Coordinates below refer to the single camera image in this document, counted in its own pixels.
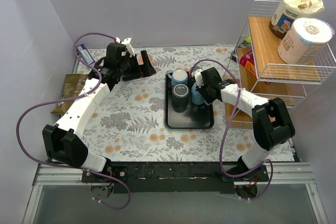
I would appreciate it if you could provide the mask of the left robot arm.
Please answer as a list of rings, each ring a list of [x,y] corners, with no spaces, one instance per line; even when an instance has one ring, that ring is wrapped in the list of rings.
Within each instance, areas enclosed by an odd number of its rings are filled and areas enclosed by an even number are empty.
[[[120,80],[135,80],[156,73],[146,50],[141,51],[142,62],[127,40],[110,43],[106,56],[94,64],[85,85],[67,112],[54,124],[43,129],[43,140],[48,158],[74,168],[93,170],[100,182],[111,178],[107,158],[95,154],[82,141],[83,132],[99,103]]]

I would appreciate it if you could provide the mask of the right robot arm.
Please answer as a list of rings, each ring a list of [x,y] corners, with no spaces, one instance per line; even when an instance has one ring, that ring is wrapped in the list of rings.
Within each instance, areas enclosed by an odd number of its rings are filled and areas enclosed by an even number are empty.
[[[251,180],[270,152],[295,135],[295,128],[284,101],[278,97],[269,100],[244,90],[231,80],[224,81],[214,67],[196,70],[193,77],[197,91],[207,104],[219,100],[233,105],[234,109],[239,109],[252,118],[255,142],[238,159],[238,164],[225,171],[223,150],[219,154],[223,174],[230,178]]]

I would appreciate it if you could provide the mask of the light blue faceted mug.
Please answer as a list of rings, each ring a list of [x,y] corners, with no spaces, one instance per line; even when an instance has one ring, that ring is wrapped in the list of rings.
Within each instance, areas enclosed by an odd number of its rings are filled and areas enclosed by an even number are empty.
[[[202,104],[205,104],[205,100],[204,98],[202,97],[202,95],[200,94],[200,92],[197,90],[197,83],[195,82],[193,85],[192,85],[192,88],[191,88],[191,102],[194,104],[194,105],[202,105]]]

